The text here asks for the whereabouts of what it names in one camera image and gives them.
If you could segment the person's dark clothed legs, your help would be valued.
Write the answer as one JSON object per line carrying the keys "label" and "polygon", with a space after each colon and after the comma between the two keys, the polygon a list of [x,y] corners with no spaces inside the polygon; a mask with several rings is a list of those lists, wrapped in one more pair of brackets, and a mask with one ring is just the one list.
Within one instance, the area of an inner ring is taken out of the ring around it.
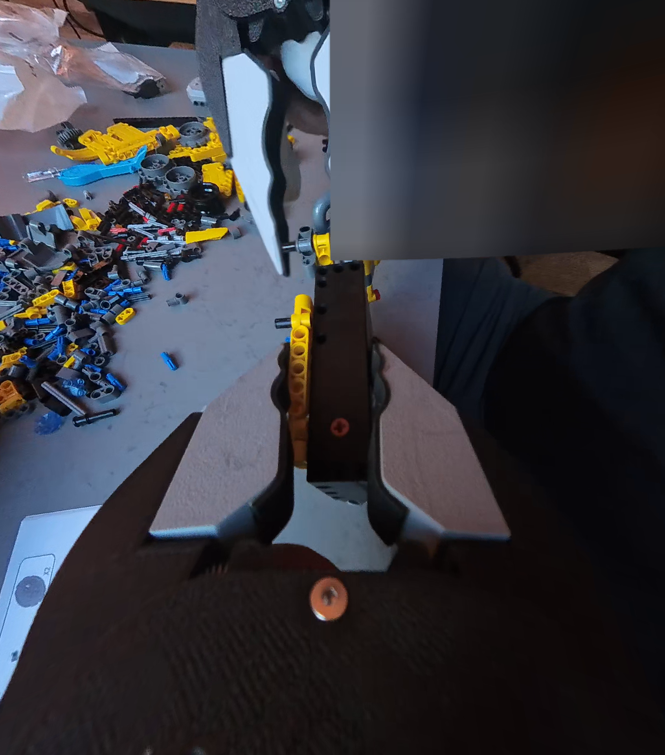
{"label": "person's dark clothed legs", "polygon": [[573,296],[444,260],[434,388],[560,511],[665,711],[665,247],[616,255]]}

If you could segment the instruction booklet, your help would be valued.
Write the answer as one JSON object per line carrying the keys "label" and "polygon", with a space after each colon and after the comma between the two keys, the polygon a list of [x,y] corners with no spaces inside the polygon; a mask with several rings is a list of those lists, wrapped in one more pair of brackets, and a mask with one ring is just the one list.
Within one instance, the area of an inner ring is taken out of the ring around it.
{"label": "instruction booklet", "polygon": [[0,700],[47,591],[100,506],[26,516],[0,590]]}

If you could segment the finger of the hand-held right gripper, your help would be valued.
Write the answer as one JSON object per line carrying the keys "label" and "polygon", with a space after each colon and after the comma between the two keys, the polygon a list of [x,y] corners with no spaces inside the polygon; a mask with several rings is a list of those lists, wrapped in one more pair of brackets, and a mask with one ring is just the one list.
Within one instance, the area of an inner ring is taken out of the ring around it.
{"label": "finger of the hand-held right gripper", "polygon": [[325,158],[326,173],[330,175],[331,161],[331,115],[330,115],[330,26],[328,26],[314,49],[311,56],[311,81],[315,96],[323,108],[327,120],[328,141]]}
{"label": "finger of the hand-held right gripper", "polygon": [[247,52],[222,60],[231,164],[265,250],[277,273],[289,276],[287,180],[281,164],[286,101],[280,81]]}

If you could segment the yellow black toy vehicle model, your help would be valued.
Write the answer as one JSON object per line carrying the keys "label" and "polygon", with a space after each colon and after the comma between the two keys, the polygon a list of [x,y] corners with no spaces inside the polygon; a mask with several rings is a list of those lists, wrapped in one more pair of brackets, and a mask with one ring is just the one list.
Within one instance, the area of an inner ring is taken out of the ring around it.
{"label": "yellow black toy vehicle model", "polygon": [[314,204],[311,226],[283,247],[296,252],[313,277],[312,296],[298,295],[287,328],[290,398],[287,419],[294,465],[307,482],[335,501],[363,505],[372,435],[369,306],[377,260],[335,261],[330,244],[330,198]]}

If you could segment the heap of yellow beams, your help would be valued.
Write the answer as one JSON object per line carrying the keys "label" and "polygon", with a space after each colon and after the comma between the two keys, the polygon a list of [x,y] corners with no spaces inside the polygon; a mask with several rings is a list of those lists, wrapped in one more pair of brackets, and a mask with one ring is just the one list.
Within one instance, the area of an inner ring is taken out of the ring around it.
{"label": "heap of yellow beams", "polygon": [[[209,143],[194,149],[179,145],[178,128],[173,126],[143,131],[128,124],[113,124],[106,131],[84,131],[80,137],[82,149],[66,150],[53,146],[51,150],[56,156],[70,160],[72,165],[66,167],[70,168],[77,165],[111,165],[131,158],[141,146],[147,146],[147,156],[152,153],[165,154],[175,166],[194,168],[198,183],[213,183],[218,186],[222,197],[230,199],[237,188],[233,170],[226,166],[227,155],[213,120],[208,118],[203,123],[209,128]],[[166,184],[152,185],[167,192]]]}

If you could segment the pile of small building pieces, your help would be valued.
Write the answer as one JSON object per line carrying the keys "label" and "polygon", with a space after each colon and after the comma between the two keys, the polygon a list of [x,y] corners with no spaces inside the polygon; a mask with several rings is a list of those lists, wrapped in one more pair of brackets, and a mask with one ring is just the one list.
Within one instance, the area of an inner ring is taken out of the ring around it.
{"label": "pile of small building pieces", "polygon": [[[209,216],[139,179],[101,213],[50,194],[32,213],[0,217],[0,420],[37,405],[73,418],[116,409],[127,389],[111,365],[116,330],[151,298],[152,278],[186,281],[209,242],[187,245],[186,232],[241,236],[239,205],[223,202]],[[64,389],[72,378],[87,396]]]}

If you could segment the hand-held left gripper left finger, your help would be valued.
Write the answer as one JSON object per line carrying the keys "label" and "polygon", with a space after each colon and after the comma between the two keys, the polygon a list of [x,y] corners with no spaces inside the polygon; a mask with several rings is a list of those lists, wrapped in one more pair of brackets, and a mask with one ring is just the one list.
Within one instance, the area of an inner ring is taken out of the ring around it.
{"label": "hand-held left gripper left finger", "polygon": [[160,540],[271,543],[293,510],[289,345],[206,406],[150,525]]}

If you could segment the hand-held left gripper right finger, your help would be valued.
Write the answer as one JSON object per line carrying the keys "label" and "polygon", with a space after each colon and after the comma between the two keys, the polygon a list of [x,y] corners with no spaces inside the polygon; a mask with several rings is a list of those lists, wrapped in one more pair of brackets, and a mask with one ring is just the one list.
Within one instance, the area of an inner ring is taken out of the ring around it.
{"label": "hand-held left gripper right finger", "polygon": [[367,515],[387,545],[507,542],[511,531],[455,407],[382,344],[372,357]]}

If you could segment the clear plastic bag white label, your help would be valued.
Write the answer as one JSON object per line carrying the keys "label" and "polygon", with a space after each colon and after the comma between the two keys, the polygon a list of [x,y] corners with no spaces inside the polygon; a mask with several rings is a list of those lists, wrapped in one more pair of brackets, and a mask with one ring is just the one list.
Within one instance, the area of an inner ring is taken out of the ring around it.
{"label": "clear plastic bag white label", "polygon": [[35,133],[69,120],[86,93],[63,78],[67,13],[0,2],[0,129]]}

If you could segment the light blue brick separator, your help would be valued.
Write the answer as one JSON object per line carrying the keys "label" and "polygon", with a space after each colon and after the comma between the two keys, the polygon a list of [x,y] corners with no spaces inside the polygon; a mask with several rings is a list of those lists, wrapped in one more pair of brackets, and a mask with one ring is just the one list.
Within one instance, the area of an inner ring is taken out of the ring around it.
{"label": "light blue brick separator", "polygon": [[139,172],[144,158],[147,156],[147,146],[141,146],[131,158],[115,162],[111,165],[77,165],[62,169],[57,178],[66,186],[86,186],[109,177],[132,175]]}

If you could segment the grey desk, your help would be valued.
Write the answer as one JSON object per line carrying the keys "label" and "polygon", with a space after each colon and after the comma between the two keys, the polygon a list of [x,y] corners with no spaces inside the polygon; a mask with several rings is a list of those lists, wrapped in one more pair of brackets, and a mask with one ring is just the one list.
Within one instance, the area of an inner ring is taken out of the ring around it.
{"label": "grey desk", "polygon": [[[88,104],[72,117],[83,129],[102,129],[115,118],[196,116],[186,85],[195,76],[195,54],[165,48],[120,45],[168,80],[171,91],[155,99],[133,99],[89,87]],[[0,131],[0,215],[33,209],[46,192],[60,193],[57,180],[28,184],[24,174],[61,166],[50,154],[55,130],[35,134]],[[292,312],[293,299],[311,293],[312,281],[292,264],[279,276],[253,226],[243,223],[238,239],[212,244],[188,264],[184,283],[152,278],[151,298],[136,317],[115,332],[114,373],[127,389],[114,405],[119,415],[82,429],[66,420],[49,436],[34,431],[35,412],[0,422],[0,590],[26,516],[98,506],[194,411],[219,396],[252,369],[285,335],[274,319]],[[441,262],[383,262],[375,273],[382,301],[373,307],[375,333],[425,380],[433,373]],[[176,293],[189,297],[170,308]],[[160,358],[178,364],[171,372]],[[381,570],[391,552],[378,542],[365,513],[315,491],[300,474],[299,504],[281,542],[308,544],[346,570]]]}

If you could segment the clear plastic bag black piece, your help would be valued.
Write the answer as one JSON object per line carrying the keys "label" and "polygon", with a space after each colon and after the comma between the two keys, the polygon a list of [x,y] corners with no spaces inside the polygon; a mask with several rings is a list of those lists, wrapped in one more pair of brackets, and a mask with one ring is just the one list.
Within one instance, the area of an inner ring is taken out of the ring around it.
{"label": "clear plastic bag black piece", "polygon": [[111,43],[94,48],[58,44],[49,52],[48,62],[71,85],[104,87],[139,99],[153,99],[168,91],[163,74]]}

